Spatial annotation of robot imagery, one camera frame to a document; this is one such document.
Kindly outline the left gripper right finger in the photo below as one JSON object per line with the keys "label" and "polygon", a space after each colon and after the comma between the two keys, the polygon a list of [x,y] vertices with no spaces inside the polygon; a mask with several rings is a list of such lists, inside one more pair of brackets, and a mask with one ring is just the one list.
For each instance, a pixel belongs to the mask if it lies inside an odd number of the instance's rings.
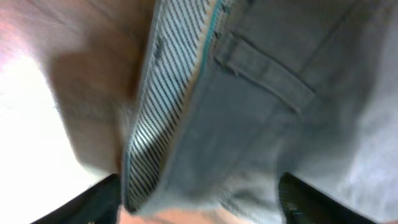
{"label": "left gripper right finger", "polygon": [[376,224],[287,172],[278,193],[286,224]]}

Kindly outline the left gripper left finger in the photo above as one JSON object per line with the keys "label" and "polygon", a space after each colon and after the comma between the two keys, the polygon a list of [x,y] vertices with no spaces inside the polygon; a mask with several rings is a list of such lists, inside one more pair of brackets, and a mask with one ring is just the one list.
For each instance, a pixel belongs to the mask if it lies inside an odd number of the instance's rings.
{"label": "left gripper left finger", "polygon": [[120,178],[111,174],[34,224],[115,224],[120,204]]}

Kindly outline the grey shorts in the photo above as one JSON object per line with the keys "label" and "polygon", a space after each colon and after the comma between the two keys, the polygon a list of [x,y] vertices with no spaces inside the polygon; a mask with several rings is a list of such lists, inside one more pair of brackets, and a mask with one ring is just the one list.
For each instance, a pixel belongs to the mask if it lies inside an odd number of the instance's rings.
{"label": "grey shorts", "polygon": [[285,223],[284,173],[397,218],[396,1],[157,1],[122,199]]}

